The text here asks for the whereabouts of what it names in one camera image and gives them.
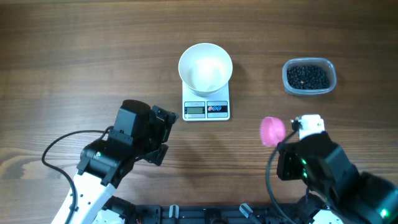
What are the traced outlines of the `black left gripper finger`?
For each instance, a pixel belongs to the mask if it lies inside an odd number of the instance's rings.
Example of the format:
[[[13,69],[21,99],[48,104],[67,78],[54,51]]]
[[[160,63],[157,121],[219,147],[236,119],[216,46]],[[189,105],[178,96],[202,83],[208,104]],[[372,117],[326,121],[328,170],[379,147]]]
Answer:
[[[173,113],[171,111],[167,111],[162,109],[156,105],[152,107],[152,111],[155,112],[157,118],[164,121],[166,126],[172,126],[178,120],[179,115],[177,113]]]
[[[161,166],[168,149],[169,147],[167,145],[161,144],[158,150],[145,154],[144,160],[156,166]]]

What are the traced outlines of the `pink measuring scoop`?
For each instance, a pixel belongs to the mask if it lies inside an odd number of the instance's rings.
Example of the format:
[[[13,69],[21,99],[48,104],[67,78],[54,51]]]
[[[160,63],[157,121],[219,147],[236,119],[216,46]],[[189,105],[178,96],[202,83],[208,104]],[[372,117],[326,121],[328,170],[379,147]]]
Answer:
[[[276,117],[265,117],[260,124],[259,134],[263,145],[276,146],[286,135],[283,121]]]

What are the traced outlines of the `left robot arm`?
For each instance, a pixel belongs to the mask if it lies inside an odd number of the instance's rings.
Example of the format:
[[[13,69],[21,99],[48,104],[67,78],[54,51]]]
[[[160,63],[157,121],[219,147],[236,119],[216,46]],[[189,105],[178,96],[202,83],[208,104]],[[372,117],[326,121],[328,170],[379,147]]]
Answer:
[[[132,207],[114,193],[137,161],[160,166],[178,114],[137,100],[124,100],[114,125],[83,148],[77,173],[53,223],[128,223]]]

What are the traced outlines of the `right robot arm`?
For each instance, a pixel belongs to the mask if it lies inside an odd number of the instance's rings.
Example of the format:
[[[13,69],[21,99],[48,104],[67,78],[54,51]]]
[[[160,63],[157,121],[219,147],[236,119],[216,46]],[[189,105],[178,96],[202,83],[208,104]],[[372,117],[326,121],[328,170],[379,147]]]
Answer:
[[[280,180],[303,180],[329,206],[355,223],[397,223],[397,187],[369,172],[359,172],[327,132],[298,142],[280,142]]]

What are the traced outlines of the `white digital kitchen scale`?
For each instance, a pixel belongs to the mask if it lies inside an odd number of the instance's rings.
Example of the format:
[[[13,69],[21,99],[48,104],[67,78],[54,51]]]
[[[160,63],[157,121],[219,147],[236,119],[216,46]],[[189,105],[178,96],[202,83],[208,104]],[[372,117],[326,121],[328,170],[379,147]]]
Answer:
[[[182,85],[182,118],[185,121],[227,121],[231,110],[229,103],[229,85],[208,95],[198,96]]]

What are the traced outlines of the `white bowl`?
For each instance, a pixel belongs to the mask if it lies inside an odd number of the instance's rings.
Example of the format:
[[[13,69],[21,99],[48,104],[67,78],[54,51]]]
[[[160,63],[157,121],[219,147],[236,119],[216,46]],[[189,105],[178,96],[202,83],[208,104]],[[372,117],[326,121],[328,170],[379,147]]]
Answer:
[[[198,96],[208,96],[228,84],[233,74],[233,62],[227,51],[216,44],[195,44],[180,57],[178,73],[190,91]]]

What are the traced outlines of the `black beans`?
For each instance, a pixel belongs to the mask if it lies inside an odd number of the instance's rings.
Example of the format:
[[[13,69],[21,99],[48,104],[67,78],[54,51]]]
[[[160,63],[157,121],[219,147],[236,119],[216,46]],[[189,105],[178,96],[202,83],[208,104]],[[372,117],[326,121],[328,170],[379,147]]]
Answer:
[[[292,88],[299,90],[320,90],[330,86],[327,72],[317,65],[288,68],[287,81]]]

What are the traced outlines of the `clear plastic food container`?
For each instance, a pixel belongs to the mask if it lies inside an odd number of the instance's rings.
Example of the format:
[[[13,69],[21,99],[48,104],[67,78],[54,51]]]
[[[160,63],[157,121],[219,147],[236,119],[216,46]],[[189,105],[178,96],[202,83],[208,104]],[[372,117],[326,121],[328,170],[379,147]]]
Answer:
[[[282,68],[284,90],[290,95],[321,95],[337,83],[334,65],[326,58],[293,58]]]

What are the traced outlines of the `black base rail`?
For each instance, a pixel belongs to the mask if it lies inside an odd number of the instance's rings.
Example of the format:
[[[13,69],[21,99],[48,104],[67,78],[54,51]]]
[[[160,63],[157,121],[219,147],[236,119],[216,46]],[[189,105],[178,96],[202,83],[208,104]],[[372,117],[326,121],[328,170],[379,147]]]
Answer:
[[[98,212],[94,223],[131,224],[212,224],[212,223],[287,223],[274,204],[250,206],[189,207],[171,205],[134,205],[118,197],[111,197]]]

